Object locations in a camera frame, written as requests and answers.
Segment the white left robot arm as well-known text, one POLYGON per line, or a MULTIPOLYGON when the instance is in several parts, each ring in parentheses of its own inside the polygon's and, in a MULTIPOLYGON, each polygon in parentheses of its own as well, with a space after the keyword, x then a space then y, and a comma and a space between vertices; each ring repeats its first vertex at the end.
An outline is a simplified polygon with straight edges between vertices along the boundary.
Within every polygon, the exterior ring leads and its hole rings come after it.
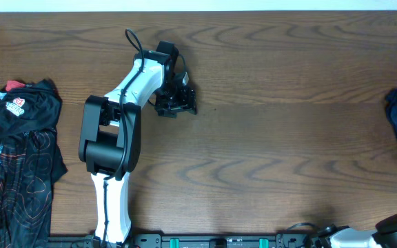
POLYGON ((156 97, 152 107, 159 116, 198 112, 187 71, 174 70, 179 58, 176 48, 141 50, 117 87, 85 102, 79 158, 95 186, 94 247, 122 247, 130 234, 128 185, 141 153, 142 109, 151 96, 156 97))

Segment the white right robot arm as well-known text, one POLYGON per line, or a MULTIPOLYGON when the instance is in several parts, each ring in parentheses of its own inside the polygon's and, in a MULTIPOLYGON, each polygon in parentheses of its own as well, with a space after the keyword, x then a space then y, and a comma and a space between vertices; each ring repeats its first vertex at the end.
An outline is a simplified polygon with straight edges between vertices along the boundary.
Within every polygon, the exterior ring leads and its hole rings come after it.
POLYGON ((375 225, 374 230, 358 231, 349 226, 328 226, 311 235, 311 248, 397 248, 397 214, 375 225))

